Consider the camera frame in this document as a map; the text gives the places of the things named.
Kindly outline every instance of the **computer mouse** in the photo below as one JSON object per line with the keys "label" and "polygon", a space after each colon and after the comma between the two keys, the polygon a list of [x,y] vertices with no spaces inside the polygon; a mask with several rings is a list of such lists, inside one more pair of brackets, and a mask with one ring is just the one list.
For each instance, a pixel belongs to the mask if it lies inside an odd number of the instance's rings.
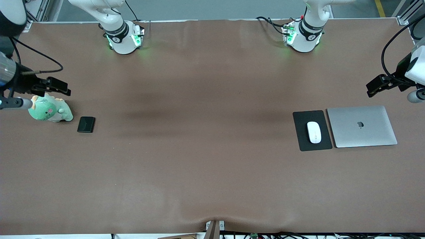
{"label": "computer mouse", "polygon": [[320,132],[319,124],[314,121],[308,122],[307,131],[309,133],[310,142],[318,144],[322,141],[322,133]]}

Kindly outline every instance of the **plush toy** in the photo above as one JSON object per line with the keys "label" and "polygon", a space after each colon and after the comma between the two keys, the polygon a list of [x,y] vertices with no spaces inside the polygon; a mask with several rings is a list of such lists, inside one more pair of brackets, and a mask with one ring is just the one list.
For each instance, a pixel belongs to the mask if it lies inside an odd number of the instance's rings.
{"label": "plush toy", "polygon": [[36,120],[59,122],[71,121],[74,118],[71,109],[63,99],[55,99],[48,93],[45,93],[44,97],[35,95],[31,101],[32,107],[28,109],[28,112]]}

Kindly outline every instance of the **tabletop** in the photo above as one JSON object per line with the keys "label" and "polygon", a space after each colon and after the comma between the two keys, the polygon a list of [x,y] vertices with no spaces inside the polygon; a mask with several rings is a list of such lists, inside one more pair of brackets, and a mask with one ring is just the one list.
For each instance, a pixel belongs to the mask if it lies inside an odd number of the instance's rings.
{"label": "tabletop", "polygon": [[[329,20],[287,48],[264,21],[142,24],[144,47],[108,48],[97,24],[34,23],[20,40],[63,64],[71,122],[0,112],[0,234],[174,233],[211,219],[249,232],[422,232],[421,104],[373,98],[394,18]],[[412,49],[390,45],[390,71]],[[18,46],[32,69],[56,66]],[[294,111],[384,105],[398,145],[301,152]],[[91,134],[77,133],[94,116]]]}

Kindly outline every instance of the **laptop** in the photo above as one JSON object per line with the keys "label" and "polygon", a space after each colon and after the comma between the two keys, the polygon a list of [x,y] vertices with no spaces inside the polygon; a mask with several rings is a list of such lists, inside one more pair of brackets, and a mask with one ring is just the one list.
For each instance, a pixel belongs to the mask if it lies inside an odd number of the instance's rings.
{"label": "laptop", "polygon": [[397,144],[383,105],[328,108],[328,116],[337,148]]}

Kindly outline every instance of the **black mouse pad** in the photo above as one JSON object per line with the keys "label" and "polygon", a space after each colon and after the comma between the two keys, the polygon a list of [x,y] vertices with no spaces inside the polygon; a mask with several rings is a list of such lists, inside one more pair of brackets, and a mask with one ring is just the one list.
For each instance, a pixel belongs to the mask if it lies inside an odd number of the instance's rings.
{"label": "black mouse pad", "polygon": [[[325,114],[323,111],[302,111],[292,113],[294,117],[295,129],[297,131],[298,144],[301,151],[331,149],[332,142],[329,136],[328,126],[326,124]],[[322,134],[322,141],[318,144],[310,142],[309,133],[307,131],[307,123],[310,121],[317,122]]]}

